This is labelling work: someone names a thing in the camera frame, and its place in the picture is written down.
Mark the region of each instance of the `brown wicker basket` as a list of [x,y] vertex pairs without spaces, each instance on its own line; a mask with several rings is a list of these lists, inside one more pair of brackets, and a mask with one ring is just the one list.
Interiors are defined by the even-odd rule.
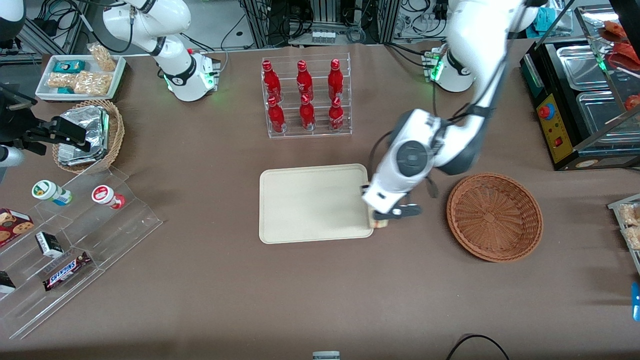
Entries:
[[505,263],[529,255],[542,237],[542,212],[514,179],[482,173],[462,179],[449,195],[447,221],[473,255]]
[[[120,146],[122,146],[122,139],[124,138],[124,123],[122,122],[122,116],[118,111],[118,108],[108,100],[88,100],[75,105],[73,109],[83,108],[85,106],[102,106],[109,113],[109,152],[106,156],[98,161],[98,168],[108,168],[118,156],[120,152]],[[53,145],[53,161],[56,162],[57,166],[63,170],[73,172],[75,174],[80,174],[82,171],[87,169],[89,166],[93,164],[82,164],[82,165],[74,165],[71,167],[62,165],[58,161],[58,151],[60,150],[59,145]]]

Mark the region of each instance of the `beige tray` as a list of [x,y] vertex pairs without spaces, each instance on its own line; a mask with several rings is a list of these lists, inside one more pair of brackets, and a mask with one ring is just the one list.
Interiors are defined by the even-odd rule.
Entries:
[[366,238],[367,183],[361,164],[283,168],[260,175],[260,240],[294,243]]

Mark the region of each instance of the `red cap bottle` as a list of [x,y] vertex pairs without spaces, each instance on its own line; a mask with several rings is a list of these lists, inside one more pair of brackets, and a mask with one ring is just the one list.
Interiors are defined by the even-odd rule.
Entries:
[[342,129],[344,110],[342,110],[342,106],[340,104],[340,98],[336,97],[331,103],[331,108],[329,108],[329,128],[332,131],[339,131]]
[[298,77],[296,78],[298,82],[298,90],[300,91],[300,96],[309,95],[309,100],[314,100],[314,85],[311,79],[311,74],[307,70],[307,63],[305,60],[298,61]]
[[275,96],[269,96],[267,103],[269,104],[268,114],[269,121],[271,121],[271,128],[276,133],[284,133],[287,131],[287,124],[284,120],[284,111],[282,111],[282,108],[278,105],[278,101]]
[[282,87],[280,86],[280,78],[275,71],[271,61],[264,60],[262,62],[262,69],[264,70],[264,84],[267,86],[267,94],[276,98],[277,102],[282,101]]
[[309,95],[305,94],[300,97],[300,119],[302,119],[302,127],[307,131],[313,131],[316,128],[316,112],[314,106],[311,105]]
[[334,100],[336,97],[342,98],[342,72],[340,71],[340,60],[333,59],[331,61],[331,71],[329,72],[329,100]]

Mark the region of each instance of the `cookie box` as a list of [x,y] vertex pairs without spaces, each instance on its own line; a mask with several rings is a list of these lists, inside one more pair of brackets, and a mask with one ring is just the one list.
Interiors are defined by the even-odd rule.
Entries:
[[29,215],[0,208],[0,247],[33,228]]

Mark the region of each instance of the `brown tablecloth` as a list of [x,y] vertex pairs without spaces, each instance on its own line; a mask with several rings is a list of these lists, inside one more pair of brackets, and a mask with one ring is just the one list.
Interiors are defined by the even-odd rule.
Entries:
[[[518,42],[513,59],[528,44]],[[259,60],[345,50],[353,68],[353,136],[270,140]],[[470,332],[493,337],[513,359],[640,357],[629,296],[638,276],[606,208],[640,192],[640,177],[552,171],[518,69],[509,70],[469,174],[520,181],[537,198],[545,231],[529,257],[493,264],[452,237],[445,202],[463,176],[437,171],[442,196],[430,199],[419,186],[413,199],[424,214],[370,238],[290,245],[258,238],[260,173],[364,164],[400,113],[432,110],[421,70],[385,47],[232,53],[220,90],[193,103],[167,91],[152,58],[127,61],[128,84],[117,102],[126,136],[115,166],[166,222],[25,340],[0,338],[3,359],[300,360],[317,350],[340,350],[344,360],[443,359]],[[438,113],[449,116],[471,92],[437,89],[436,96]],[[34,112],[48,119],[70,107],[40,102]],[[50,154],[28,154],[0,186],[1,204],[28,209],[35,181],[71,177]],[[456,353],[463,358],[501,355],[472,340]]]

